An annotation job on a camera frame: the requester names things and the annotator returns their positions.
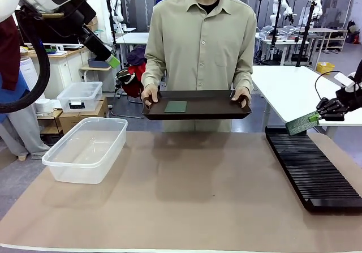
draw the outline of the robotic arm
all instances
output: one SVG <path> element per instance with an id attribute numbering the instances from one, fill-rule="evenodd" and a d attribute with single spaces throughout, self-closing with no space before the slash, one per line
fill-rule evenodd
<path id="1" fill-rule="evenodd" d="M 348 77 L 338 73 L 334 78 L 344 87 L 336 91 L 337 98 L 322 98 L 317 105 L 318 119 L 344 121 L 346 113 L 362 108 L 362 61 L 355 73 Z"/>
<path id="2" fill-rule="evenodd" d="M 312 21 L 316 22 L 323 15 L 323 9 L 322 9 L 323 0 L 309 0 L 309 1 L 311 1 L 311 2 L 314 1 L 314 3 L 315 3 L 313 15 L 312 15 Z"/>
<path id="3" fill-rule="evenodd" d="M 122 22 L 124 21 L 124 17 L 122 15 L 122 1 L 121 0 L 111 0 L 111 15 L 113 19 L 113 23 L 115 25 L 115 29 L 117 33 L 122 33 L 120 29 Z"/>
<path id="4" fill-rule="evenodd" d="M 15 112 L 31 105 L 48 84 L 49 59 L 33 27 L 34 20 L 43 20 L 63 37 L 77 36 L 79 41 L 97 56 L 97 60 L 106 61 L 113 68 L 120 64 L 104 43 L 87 28 L 86 24 L 96 16 L 96 12 L 86 0 L 0 0 L 0 22 L 10 17 L 17 5 L 21 5 L 19 27 L 23 29 L 38 55 L 40 74 L 36 86 L 29 94 L 17 102 L 0 104 L 0 113 Z"/>
<path id="5" fill-rule="evenodd" d="M 271 21 L 271 26 L 272 27 L 275 26 L 277 13 L 278 13 L 278 7 L 279 7 L 279 0 L 274 0 L 273 14 L 270 16 L 270 21 Z M 281 7 L 285 9 L 285 11 L 283 13 L 283 15 L 285 17 L 285 20 L 288 19 L 293 24 L 294 23 L 294 16 L 296 16 L 296 14 L 293 13 L 292 8 L 289 6 L 288 0 L 282 0 Z"/>

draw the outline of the cardboard box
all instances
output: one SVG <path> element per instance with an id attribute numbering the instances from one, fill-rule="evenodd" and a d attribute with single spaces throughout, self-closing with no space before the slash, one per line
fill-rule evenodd
<path id="1" fill-rule="evenodd" d="M 88 25 L 98 25 L 98 17 L 95 16 L 95 17 L 92 19 L 92 21 L 89 22 Z"/>
<path id="2" fill-rule="evenodd" d="M 98 30 L 98 23 L 95 25 L 87 25 L 87 27 L 91 30 L 91 31 L 97 31 Z"/>
<path id="3" fill-rule="evenodd" d="M 107 97 L 102 96 L 102 100 L 99 101 L 96 110 L 93 112 L 80 112 L 80 113 L 62 113 L 59 117 L 63 133 L 66 134 L 76 124 L 88 117 L 107 117 L 108 116 L 108 102 Z"/>

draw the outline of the white plastic bin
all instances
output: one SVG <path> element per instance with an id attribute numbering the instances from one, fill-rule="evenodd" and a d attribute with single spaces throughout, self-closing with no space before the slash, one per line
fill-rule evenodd
<path id="1" fill-rule="evenodd" d="M 78 82 L 69 85 L 57 96 L 63 112 L 93 112 L 102 99 L 102 82 Z"/>
<path id="2" fill-rule="evenodd" d="M 126 142 L 128 122 L 86 118 L 42 158 L 57 181 L 98 184 L 111 169 Z"/>

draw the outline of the black slotted rack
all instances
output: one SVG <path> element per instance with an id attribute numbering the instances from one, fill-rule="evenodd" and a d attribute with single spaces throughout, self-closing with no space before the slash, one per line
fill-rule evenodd
<path id="1" fill-rule="evenodd" d="M 362 198 L 307 134 L 266 128 L 266 138 L 310 212 L 362 213 Z"/>

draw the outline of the hand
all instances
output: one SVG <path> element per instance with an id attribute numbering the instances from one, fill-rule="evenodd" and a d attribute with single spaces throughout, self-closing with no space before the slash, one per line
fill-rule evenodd
<path id="1" fill-rule="evenodd" d="M 152 101 L 154 103 L 157 103 L 158 102 L 157 93 L 158 93 L 157 86 L 154 84 L 148 84 L 142 92 L 141 99 L 143 101 L 143 99 L 145 99 L 146 97 L 152 97 Z M 146 101 L 146 106 L 151 106 L 151 102 Z"/>
<path id="2" fill-rule="evenodd" d="M 240 96 L 247 96 L 249 98 L 249 106 L 251 105 L 251 95 L 250 95 L 250 91 L 249 91 L 249 89 L 247 87 L 237 88 L 235 90 L 235 95 L 231 100 L 237 101 Z M 243 100 L 241 102 L 241 105 L 242 105 L 242 108 L 245 107 L 247 105 L 246 100 Z"/>

